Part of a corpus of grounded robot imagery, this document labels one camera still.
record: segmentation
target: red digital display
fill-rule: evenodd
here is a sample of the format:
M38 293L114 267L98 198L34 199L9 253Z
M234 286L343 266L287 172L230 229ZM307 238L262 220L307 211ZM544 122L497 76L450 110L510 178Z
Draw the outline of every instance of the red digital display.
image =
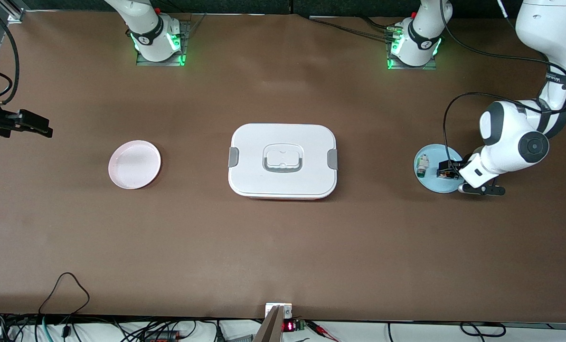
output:
M293 320L285 320L283 322L283 324L281 325L281 331L283 333L290 333L292 331L296 331L296 329L294 329L294 324L293 324Z

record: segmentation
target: mounting plate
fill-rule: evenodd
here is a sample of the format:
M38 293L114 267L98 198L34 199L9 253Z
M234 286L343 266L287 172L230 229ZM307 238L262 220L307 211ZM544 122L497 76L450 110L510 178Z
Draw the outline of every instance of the mounting plate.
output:
M282 305L285 310L285 316L283 319L289 320L292 317L292 303L266 303L264 317L268 316L270 309L275 305Z
M403 63L399 57L391 54L391 43L387 43L387 67L389 69L418 69L418 70L435 70L435 56L431 57L425 65L422 66L410 66Z
M181 48L164 61L149 61L145 59L139 52L135 65L145 67L183 67L186 64L186 50L188 49L188 38L190 35L190 22L179 22L179 43Z

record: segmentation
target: container lid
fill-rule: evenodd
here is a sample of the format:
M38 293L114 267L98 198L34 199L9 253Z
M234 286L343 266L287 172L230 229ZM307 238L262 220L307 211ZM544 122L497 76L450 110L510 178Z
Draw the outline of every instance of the container lid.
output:
M333 133L320 125L248 123L233 134L228 182L239 195L321 199L336 186Z

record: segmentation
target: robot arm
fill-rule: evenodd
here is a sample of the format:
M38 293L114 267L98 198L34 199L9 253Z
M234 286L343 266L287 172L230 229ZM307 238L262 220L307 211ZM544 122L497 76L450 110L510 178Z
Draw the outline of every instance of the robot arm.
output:
M135 48L148 61L163 61L181 49L179 20L157 14L150 0L105 0L129 27Z
M522 43L561 69L548 68L538 98L519 101L525 107L498 101L481 115L485 145L461 163L459 174L467 182L459 187L461 192L483 194L483 185L498 175L539 163L548 153L548 139L566 124L566 0L524 0L516 31Z
M445 28L441 20L440 0L421 0L415 18L405 18L395 26L402 29L391 54L411 67L428 63L439 44L439 36ZM446 22L452 17L452 4L443 0L443 15Z

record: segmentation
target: brown table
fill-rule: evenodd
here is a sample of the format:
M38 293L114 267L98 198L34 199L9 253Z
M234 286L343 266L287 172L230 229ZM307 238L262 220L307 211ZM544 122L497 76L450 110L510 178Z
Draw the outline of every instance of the brown table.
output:
M536 57L506 25L452 28L485 50ZM422 146L442 142L455 95L528 99L544 66L449 39L437 71L391 71L381 43L295 15L209 16L177 68L136 67L116 13L28 13L11 31L21 79L7 108L48 117L55 134L0 138L0 312L35 312L72 271L92 296L86 314L250 318L289 301L313 319L566 322L566 128L539 165L500 177L504 197L431 193L412 170ZM7 41L0 70L12 74ZM490 102L452 109L461 154L481 144ZM333 194L233 193L230 139L256 122L329 127ZM159 147L163 169L122 190L107 163L134 139ZM83 299L67 279L46 311Z

